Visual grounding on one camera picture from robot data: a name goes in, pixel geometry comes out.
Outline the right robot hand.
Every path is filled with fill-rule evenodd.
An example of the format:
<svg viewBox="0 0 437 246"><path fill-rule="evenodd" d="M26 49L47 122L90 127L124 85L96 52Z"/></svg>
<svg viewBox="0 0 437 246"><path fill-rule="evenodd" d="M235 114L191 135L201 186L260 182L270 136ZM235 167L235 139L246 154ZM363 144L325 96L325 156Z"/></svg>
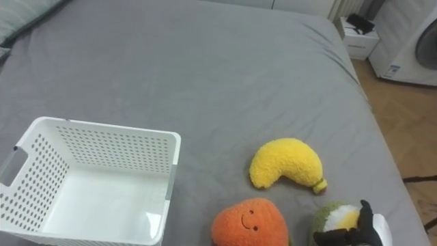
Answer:
<svg viewBox="0 0 437 246"><path fill-rule="evenodd" d="M354 206L329 202L313 218L310 246L392 246L390 227L367 200Z"/></svg>

